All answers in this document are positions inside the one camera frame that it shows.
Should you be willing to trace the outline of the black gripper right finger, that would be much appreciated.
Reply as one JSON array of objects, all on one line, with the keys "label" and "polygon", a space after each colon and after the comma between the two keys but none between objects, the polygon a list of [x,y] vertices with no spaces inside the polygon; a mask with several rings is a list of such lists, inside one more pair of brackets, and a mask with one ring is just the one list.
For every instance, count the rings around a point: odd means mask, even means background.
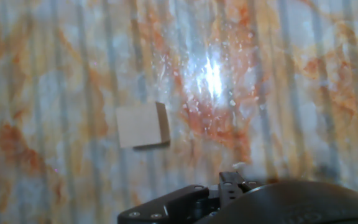
[{"label": "black gripper right finger", "polygon": [[223,208],[242,194],[250,191],[251,188],[238,172],[220,172],[219,173],[219,203]]}]

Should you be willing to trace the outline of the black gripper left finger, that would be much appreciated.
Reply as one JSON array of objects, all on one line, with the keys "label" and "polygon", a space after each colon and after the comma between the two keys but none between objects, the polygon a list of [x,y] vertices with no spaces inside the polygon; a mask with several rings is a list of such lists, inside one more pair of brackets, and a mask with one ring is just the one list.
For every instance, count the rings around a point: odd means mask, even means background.
[{"label": "black gripper left finger", "polygon": [[121,212],[118,224],[196,223],[209,213],[209,189],[189,185]]}]

